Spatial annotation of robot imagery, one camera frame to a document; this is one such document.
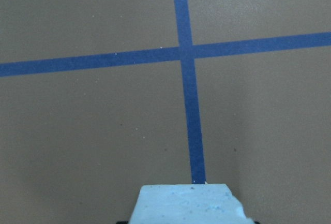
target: light blue object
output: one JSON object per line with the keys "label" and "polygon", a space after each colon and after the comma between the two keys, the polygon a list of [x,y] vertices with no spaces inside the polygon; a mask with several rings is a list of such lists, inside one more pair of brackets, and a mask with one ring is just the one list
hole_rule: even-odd
{"label": "light blue object", "polygon": [[226,184],[145,185],[129,224],[254,224]]}

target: blue tape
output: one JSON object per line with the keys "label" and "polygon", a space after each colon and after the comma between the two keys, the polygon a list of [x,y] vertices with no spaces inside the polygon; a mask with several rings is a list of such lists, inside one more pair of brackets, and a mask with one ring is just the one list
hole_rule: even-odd
{"label": "blue tape", "polygon": [[322,46],[331,46],[331,32],[201,44],[193,50],[195,58],[205,58]]}
{"label": "blue tape", "polygon": [[206,175],[188,1],[174,0],[174,2],[180,64],[182,66],[191,176],[194,184],[203,184],[206,181]]}
{"label": "blue tape", "polygon": [[179,48],[44,59],[0,64],[0,77],[179,60]]}

